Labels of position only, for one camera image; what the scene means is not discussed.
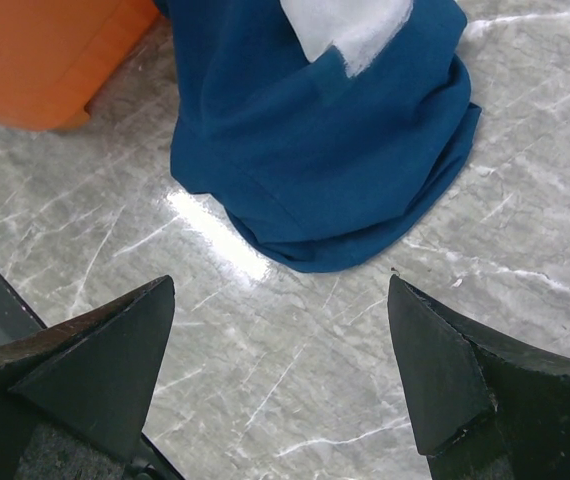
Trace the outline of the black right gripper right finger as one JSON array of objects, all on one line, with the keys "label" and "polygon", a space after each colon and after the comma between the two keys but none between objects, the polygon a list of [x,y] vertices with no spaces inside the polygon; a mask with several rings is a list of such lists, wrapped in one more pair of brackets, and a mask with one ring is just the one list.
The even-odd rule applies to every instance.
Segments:
[{"label": "black right gripper right finger", "polygon": [[391,339],[434,479],[570,479],[570,358],[516,340],[394,275]]}]

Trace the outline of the blue Mickey Mouse t-shirt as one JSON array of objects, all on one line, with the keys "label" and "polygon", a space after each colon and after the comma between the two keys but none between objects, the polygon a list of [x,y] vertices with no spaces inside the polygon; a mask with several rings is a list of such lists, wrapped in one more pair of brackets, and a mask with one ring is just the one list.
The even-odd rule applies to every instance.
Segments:
[{"label": "blue Mickey Mouse t-shirt", "polygon": [[180,96],[172,176],[265,256],[345,270],[465,166],[481,114],[454,1],[161,1]]}]

